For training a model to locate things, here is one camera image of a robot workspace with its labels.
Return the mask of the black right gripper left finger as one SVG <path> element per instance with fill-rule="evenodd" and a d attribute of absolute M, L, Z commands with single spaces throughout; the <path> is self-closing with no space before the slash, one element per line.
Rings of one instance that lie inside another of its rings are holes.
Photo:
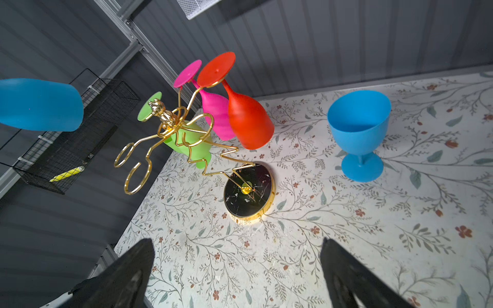
<path fill-rule="evenodd" d="M 98 276 L 76 285 L 64 307 L 146 307 L 155 250 L 142 239 Z"/>

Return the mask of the blue wine glass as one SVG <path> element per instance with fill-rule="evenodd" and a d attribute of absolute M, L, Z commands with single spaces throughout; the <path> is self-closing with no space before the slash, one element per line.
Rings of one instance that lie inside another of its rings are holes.
<path fill-rule="evenodd" d="M 1 124 L 22 130 L 73 132 L 83 101 L 73 86 L 29 78 L 1 80 Z"/>
<path fill-rule="evenodd" d="M 366 183 L 383 173 L 383 161 L 374 151 L 386 136 L 391 111 L 391 101 L 376 91 L 351 92 L 329 108 L 331 133 L 346 153 L 342 171 L 347 178 Z"/>

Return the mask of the blue wine glass front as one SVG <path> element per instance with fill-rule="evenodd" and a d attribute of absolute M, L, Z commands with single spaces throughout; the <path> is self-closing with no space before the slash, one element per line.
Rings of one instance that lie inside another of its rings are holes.
<path fill-rule="evenodd" d="M 374 151 L 386 136 L 391 111 L 391 101 L 376 91 L 351 92 L 329 108 L 331 133 L 346 153 L 342 171 L 347 178 L 366 183 L 383 173 L 383 161 Z"/>

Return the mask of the lime green wine glass back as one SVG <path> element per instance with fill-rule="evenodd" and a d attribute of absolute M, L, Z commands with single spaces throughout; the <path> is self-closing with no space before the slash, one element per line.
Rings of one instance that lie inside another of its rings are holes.
<path fill-rule="evenodd" d="M 179 105 L 173 110 L 166 108 L 162 102 L 163 94 L 156 92 L 142 106 L 137 119 L 146 122 L 157 118 L 160 122 L 154 137 L 178 153 L 184 154 L 188 163 L 198 169 L 206 169 L 211 160 L 211 129 L 201 128 L 196 122 L 199 116 L 188 121 L 189 109 Z"/>

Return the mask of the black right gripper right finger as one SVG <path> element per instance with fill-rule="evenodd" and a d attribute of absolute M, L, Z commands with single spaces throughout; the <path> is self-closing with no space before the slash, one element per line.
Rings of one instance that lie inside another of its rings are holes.
<path fill-rule="evenodd" d="M 411 307 L 335 240 L 324 238 L 320 263 L 333 307 Z"/>

